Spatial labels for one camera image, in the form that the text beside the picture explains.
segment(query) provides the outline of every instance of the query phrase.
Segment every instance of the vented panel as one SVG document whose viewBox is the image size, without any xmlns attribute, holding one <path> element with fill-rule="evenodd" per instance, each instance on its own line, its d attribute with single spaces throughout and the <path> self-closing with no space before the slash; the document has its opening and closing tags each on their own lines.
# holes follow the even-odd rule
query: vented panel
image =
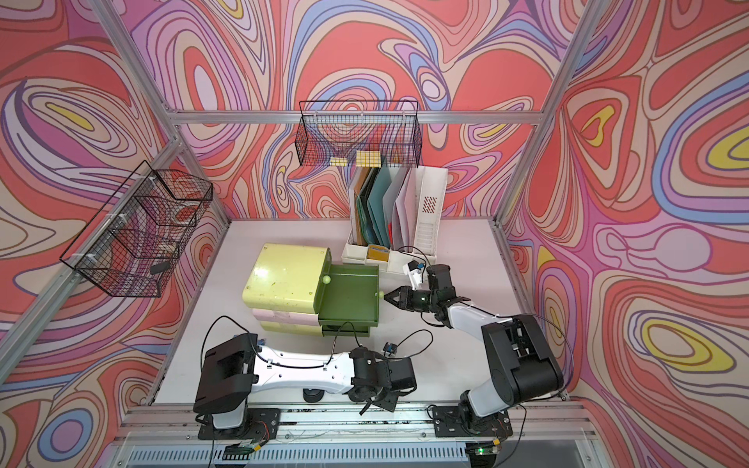
<svg viewBox="0 0 749 468">
<path fill-rule="evenodd" d="M 127 467 L 205 467 L 209 448 L 182 446 L 137 446 Z M 464 443 L 299 443 L 268 444 L 259 452 L 247 455 L 224 455 L 224 446 L 213 450 L 215 464 L 236 466 L 273 466 L 305 464 L 316 467 L 330 464 L 399 463 L 401 467 L 420 466 L 428 462 L 468 462 Z"/>
<path fill-rule="evenodd" d="M 422 211 L 424 213 L 434 214 L 437 209 L 437 197 L 426 196 L 424 197 L 424 206 Z"/>
</svg>

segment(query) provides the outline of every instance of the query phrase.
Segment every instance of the black wire basket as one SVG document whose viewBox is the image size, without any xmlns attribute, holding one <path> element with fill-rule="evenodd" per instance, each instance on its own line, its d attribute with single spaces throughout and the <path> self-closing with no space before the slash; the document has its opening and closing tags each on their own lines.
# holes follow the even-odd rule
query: black wire basket
<svg viewBox="0 0 749 468">
<path fill-rule="evenodd" d="M 294 144 L 300 165 L 421 163 L 422 133 L 415 100 L 300 101 Z"/>
<path fill-rule="evenodd" d="M 213 200 L 213 184 L 182 171 L 148 166 L 141 178 L 133 196 L 108 215 L 102 234 L 76 254 L 77 262 L 66 255 L 104 207 L 60 257 L 109 296 L 160 297 Z"/>
</svg>

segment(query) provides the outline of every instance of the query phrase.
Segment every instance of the metal mounting plate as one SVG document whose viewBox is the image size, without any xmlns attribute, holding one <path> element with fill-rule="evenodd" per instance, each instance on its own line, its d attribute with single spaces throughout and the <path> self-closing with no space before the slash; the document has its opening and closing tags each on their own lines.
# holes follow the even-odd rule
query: metal mounting plate
<svg viewBox="0 0 749 468">
<path fill-rule="evenodd" d="M 458 407 L 431 407 L 434 416 L 434 435 L 443 437 L 496 437 L 504 440 L 512 435 L 512 425 L 507 411 L 499 413 L 495 420 L 487 423 L 486 429 L 478 434 L 466 432 L 458 419 Z"/>
<path fill-rule="evenodd" d="M 249 440 L 264 438 L 265 427 L 260 424 L 264 422 L 268 427 L 268 440 L 276 438 L 279 429 L 279 418 L 281 410 L 278 408 L 247 408 L 244 416 L 244 425 L 235 429 L 214 431 L 212 425 L 200 427 L 198 438 L 200 440 Z"/>
</svg>

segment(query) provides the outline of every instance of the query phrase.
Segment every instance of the black cable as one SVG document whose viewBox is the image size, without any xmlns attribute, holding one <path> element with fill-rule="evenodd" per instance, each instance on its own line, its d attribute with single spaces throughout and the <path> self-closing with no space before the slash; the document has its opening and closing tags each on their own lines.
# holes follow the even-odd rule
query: black cable
<svg viewBox="0 0 749 468">
<path fill-rule="evenodd" d="M 419 247 L 414 247 L 414 246 L 402 246 L 402 247 L 398 248 L 398 252 L 401 252 L 401 249 L 414 249 L 414 250 L 418 250 L 418 251 L 419 251 L 419 253 L 420 253 L 421 255 L 424 255 L 424 261 L 426 262 L 426 265 L 427 265 L 427 267 L 430 267 L 430 266 L 431 266 L 431 262 L 430 262 L 430 261 L 429 261 L 429 259 L 427 258 L 426 254 L 425 254 L 425 253 L 424 253 L 424 251 L 423 251 L 423 250 L 421 250 L 421 249 L 420 249 Z M 413 256 L 415 256 L 415 255 L 412 255 L 412 254 L 410 254 L 410 253 L 408 253 L 408 252 L 401 252 L 401 253 L 402 253 L 402 254 L 406 254 L 406 255 L 411 255 L 412 257 L 413 257 Z"/>
<path fill-rule="evenodd" d="M 208 465 L 206 468 L 210 468 L 210 462 L 213 461 L 213 448 L 216 444 L 216 433 L 213 428 L 213 415 L 207 414 L 204 419 L 198 419 L 201 415 L 195 417 L 195 421 L 201 425 L 210 425 L 210 454 L 208 455 Z"/>
<path fill-rule="evenodd" d="M 433 326 L 434 328 L 444 328 L 445 327 L 444 323 L 431 323 L 431 322 L 426 321 L 426 319 L 424 318 L 424 312 L 420 312 L 419 315 L 421 315 L 422 322 L 426 323 L 429 326 Z"/>
<path fill-rule="evenodd" d="M 424 260 L 424 265 L 426 265 L 426 257 L 419 257 L 418 255 L 410 254 L 408 252 L 401 252 L 400 250 L 398 250 L 398 253 L 408 255 L 409 257 L 414 257 L 416 260 Z"/>
<path fill-rule="evenodd" d="M 400 346 L 401 346 L 401 344 L 403 344 L 403 342 L 404 342 L 404 341 L 408 340 L 408 339 L 409 339 L 410 337 L 414 336 L 414 335 L 415 335 L 415 334 L 417 334 L 418 332 L 427 332 L 427 333 L 429 334 L 429 336 L 431 337 L 431 339 L 429 340 L 429 343 L 428 343 L 428 344 L 427 344 L 426 346 L 424 346 L 424 348 L 423 348 L 423 349 L 422 349 L 421 351 L 419 351 L 418 353 L 414 353 L 414 354 L 409 354 L 409 355 L 408 355 L 408 356 L 406 356 L 406 357 L 393 357 L 393 358 L 389 358 L 389 359 L 390 359 L 390 360 L 394 360 L 394 359 L 408 359 L 408 358 L 410 358 L 410 357 L 414 357 L 414 356 L 417 356 L 417 355 L 419 355 L 419 354 L 423 353 L 424 351 L 426 351 L 426 350 L 427 350 L 427 348 L 429 348 L 429 347 L 431 346 L 431 344 L 432 344 L 432 343 L 434 343 L 434 335 L 432 334 L 432 332 L 430 332 L 430 331 L 429 331 L 429 330 L 427 330 L 426 328 L 422 328 L 422 329 L 418 329 L 417 331 L 415 331 L 415 332 L 411 333 L 411 334 L 410 334 L 409 336 L 407 336 L 406 338 L 403 338 L 403 339 L 401 340 L 401 342 L 400 342 L 400 343 L 398 343 L 398 344 L 397 344 L 397 345 L 396 345 L 395 347 L 400 347 Z"/>
<path fill-rule="evenodd" d="M 498 464 L 495 464 L 494 465 L 495 467 L 498 467 L 499 465 L 509 460 L 510 457 L 515 454 L 515 450 L 517 450 L 518 446 L 520 445 L 520 439 L 523 437 L 523 428 L 525 428 L 525 419 L 528 417 L 528 409 L 522 404 L 519 404 L 518 406 L 523 408 L 523 410 L 525 410 L 525 416 L 523 416 L 523 424 L 520 425 L 520 433 L 518 434 L 518 441 L 515 443 L 515 446 L 512 447 L 512 452 L 510 452 L 510 455 L 507 455 L 507 457 L 504 458 L 501 462 L 499 462 Z"/>
<path fill-rule="evenodd" d="M 201 371 L 203 370 L 203 350 L 205 349 L 205 341 L 206 341 L 206 339 L 208 338 L 208 333 L 210 333 L 211 329 L 213 329 L 213 325 L 216 325 L 216 322 L 218 322 L 218 321 L 219 321 L 219 320 L 221 320 L 222 318 L 228 318 L 229 320 L 231 320 L 232 322 L 234 322 L 234 325 L 236 325 L 236 326 L 240 327 L 240 328 L 241 328 L 241 329 L 243 329 L 243 330 L 244 330 L 245 332 L 249 333 L 249 330 L 248 330 L 247 328 L 245 328 L 245 327 L 241 326 L 241 325 L 240 325 L 240 324 L 239 324 L 239 323 L 238 323 L 238 322 L 237 322 L 237 321 L 236 321 L 235 319 L 233 319 L 233 318 L 229 317 L 228 315 L 220 315 L 220 316 L 219 316 L 219 317 L 218 317 L 218 318 L 217 318 L 216 320 L 214 320 L 214 321 L 213 321 L 213 323 L 212 323 L 212 324 L 211 324 L 211 325 L 210 325 L 210 326 L 208 327 L 208 331 L 207 331 L 207 332 L 205 333 L 205 337 L 203 338 L 203 345 L 202 345 L 202 346 L 200 347 L 200 357 L 199 357 L 199 359 L 200 359 L 200 369 L 201 369 Z M 341 326 L 340 326 L 340 327 L 338 328 L 338 330 L 336 330 L 336 337 L 335 337 L 335 338 L 333 338 L 333 348 L 332 348 L 332 349 L 330 350 L 330 358 L 328 358 L 328 360 L 327 360 L 327 362 L 326 362 L 325 364 L 320 364 L 320 365 L 311 365 L 311 366 L 309 366 L 309 367 L 302 367 L 302 366 L 296 366 L 296 365 L 285 365 L 285 364 L 279 364 L 278 362 L 269 362 L 269 361 L 267 361 L 266 359 L 264 359 L 264 358 L 263 358 L 263 356 L 260 356 L 260 355 L 258 354 L 258 351 L 257 351 L 257 350 L 255 349 L 255 347 L 252 347 L 252 352 L 253 352 L 253 353 L 255 354 L 255 357 L 256 357 L 256 358 L 258 358 L 258 359 L 260 359 L 260 360 L 261 360 L 262 362 L 265 362 L 266 364 L 269 364 L 269 365 L 275 365 L 275 366 L 277 366 L 277 367 L 283 367 L 283 368 L 287 368 L 287 369 L 319 369 L 319 368 L 323 368 L 323 367 L 325 367 L 326 365 L 330 364 L 330 361 L 332 361 L 332 360 L 333 360 L 333 354 L 334 354 L 334 353 L 336 352 L 336 341 L 338 341 L 338 334 L 339 334 L 339 333 L 340 333 L 340 332 L 342 331 L 342 328 L 343 328 L 343 326 L 344 326 L 345 324 L 347 324 L 347 323 L 351 325 L 351 330 L 352 330 L 352 331 L 354 332 L 354 338 L 355 338 L 355 339 L 357 340 L 357 345 L 358 345 L 358 346 L 361 346 L 361 344 L 359 343 L 359 337 L 357 336 L 357 331 L 356 331 L 356 329 L 354 328 L 354 324 L 353 324 L 353 323 L 351 323 L 351 322 L 349 322 L 349 321 L 346 321 L 346 322 L 344 322 L 344 323 L 343 323 L 343 324 L 342 324 L 342 325 L 341 325 Z"/>
<path fill-rule="evenodd" d="M 436 408 L 436 407 L 437 407 L 437 405 L 436 405 L 436 404 L 430 404 L 429 406 L 427 406 L 427 407 L 426 407 L 426 416 L 427 416 L 427 417 L 428 417 L 429 419 L 431 419 L 432 421 L 435 421 L 435 418 L 434 418 L 434 416 L 433 416 L 433 415 L 429 414 L 429 408 Z"/>
<path fill-rule="evenodd" d="M 482 309 L 482 308 L 480 308 L 478 306 L 472 306 L 471 304 L 466 304 L 463 301 L 460 301 L 459 303 L 463 304 L 466 307 L 470 307 L 472 309 L 476 309 L 479 312 L 484 312 L 485 314 L 489 314 L 492 317 L 497 317 L 497 318 L 517 317 L 516 315 L 496 315 L 496 314 L 492 314 L 491 312 L 487 312 L 486 310 L 484 310 L 484 309 Z M 556 323 L 554 323 L 553 321 L 547 319 L 543 315 L 539 315 L 539 314 L 520 314 L 520 315 L 532 315 L 533 317 L 540 318 L 541 320 L 549 323 L 551 326 L 553 326 L 554 328 L 556 328 L 559 331 L 559 333 L 562 335 L 562 338 L 564 338 L 564 344 L 565 344 L 565 347 L 567 348 L 567 350 L 569 351 L 569 356 L 571 358 L 571 363 L 572 363 L 571 371 L 570 371 L 570 374 L 569 374 L 569 380 L 567 380 L 567 382 L 564 384 L 564 387 L 562 387 L 555 395 L 552 395 L 550 397 L 540 398 L 540 399 L 537 399 L 537 400 L 536 399 L 532 399 L 530 401 L 543 401 L 543 400 L 550 400 L 552 398 L 556 398 L 559 395 L 561 395 L 563 391 L 567 390 L 567 388 L 569 387 L 569 384 L 572 383 L 572 378 L 574 377 L 574 351 L 572 350 L 572 345 L 569 344 L 569 340 L 567 339 L 566 333 L 564 333 L 562 331 L 562 329 L 559 328 L 559 326 Z"/>
</svg>

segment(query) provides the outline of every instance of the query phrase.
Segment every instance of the wheel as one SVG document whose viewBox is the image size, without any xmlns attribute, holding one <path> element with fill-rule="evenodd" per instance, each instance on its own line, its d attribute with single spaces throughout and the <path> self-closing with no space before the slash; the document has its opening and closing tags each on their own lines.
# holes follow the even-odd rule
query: wheel
<svg viewBox="0 0 749 468">
<path fill-rule="evenodd" d="M 364 401 L 364 398 L 359 395 L 356 387 L 348 391 L 348 399 L 353 401 L 354 403 L 361 403 L 362 401 Z"/>
<path fill-rule="evenodd" d="M 318 401 L 323 399 L 323 395 L 325 395 L 325 390 L 319 390 L 319 389 L 302 390 L 302 396 L 304 397 L 304 401 L 306 401 L 307 403 L 317 403 Z"/>
</svg>

